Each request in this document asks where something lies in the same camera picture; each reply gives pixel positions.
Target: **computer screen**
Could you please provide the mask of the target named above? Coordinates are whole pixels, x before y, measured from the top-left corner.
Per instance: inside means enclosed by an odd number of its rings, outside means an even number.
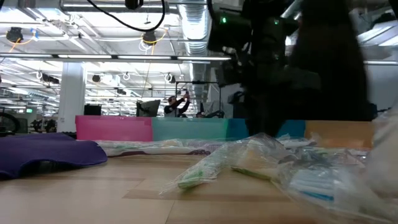
[[[157,116],[159,106],[160,100],[148,101],[144,103],[137,102],[137,116],[154,118]]]

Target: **wooden table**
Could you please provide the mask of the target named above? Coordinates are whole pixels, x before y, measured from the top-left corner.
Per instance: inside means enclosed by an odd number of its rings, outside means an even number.
[[[159,196],[201,156],[134,156],[0,182],[4,224],[314,223],[272,184],[224,170],[189,194]]]

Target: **ceiling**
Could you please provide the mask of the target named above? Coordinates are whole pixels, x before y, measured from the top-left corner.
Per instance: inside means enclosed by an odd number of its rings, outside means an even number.
[[[385,6],[385,1],[369,0],[372,5]],[[128,24],[148,29],[158,23],[161,13],[155,11],[159,1],[145,1],[145,6],[152,8],[140,9],[140,13],[126,12],[120,6],[120,0],[96,1],[103,5],[120,20]],[[86,54],[86,55],[187,55],[185,44],[194,42],[184,37],[182,17],[178,14],[177,5],[180,3],[204,1],[169,1],[169,13],[165,16],[162,25],[156,30],[158,42],[154,48],[142,43],[142,32],[124,27],[114,19],[96,12],[92,7],[76,7],[76,4],[86,4],[84,0],[58,1],[36,0],[36,7],[18,7],[16,1],[6,0],[0,12],[0,52],[21,54]],[[238,6],[241,1],[227,1]],[[362,14],[353,12],[353,20],[358,30],[358,36],[363,45],[367,60],[384,60],[391,57],[391,46],[398,44],[398,22],[390,22],[375,26],[369,30],[370,21],[381,13],[390,10],[379,7],[376,11]],[[10,27],[21,27],[24,35],[23,44],[16,45],[9,42],[5,35]],[[294,44],[294,37],[289,40]],[[192,71],[189,62],[156,63],[150,61],[118,62],[96,61],[84,62],[87,71],[86,102],[102,104],[105,114],[135,114],[137,100],[162,99],[165,100],[175,94],[175,84],[169,83],[167,75],[173,75],[177,81],[192,81]],[[57,113],[59,99],[59,85],[50,85],[40,81],[44,73],[62,81],[62,61],[26,60],[23,58],[5,58],[1,64],[2,84],[25,86],[24,88],[0,88],[0,105],[8,108],[36,106],[40,113],[47,116]],[[106,82],[92,81],[93,75],[100,75]],[[114,90],[114,85],[127,90],[127,97],[120,97]],[[178,88],[187,88],[192,91],[191,84]],[[195,91],[203,91],[205,86]],[[195,114],[195,104],[189,108],[188,114]]]

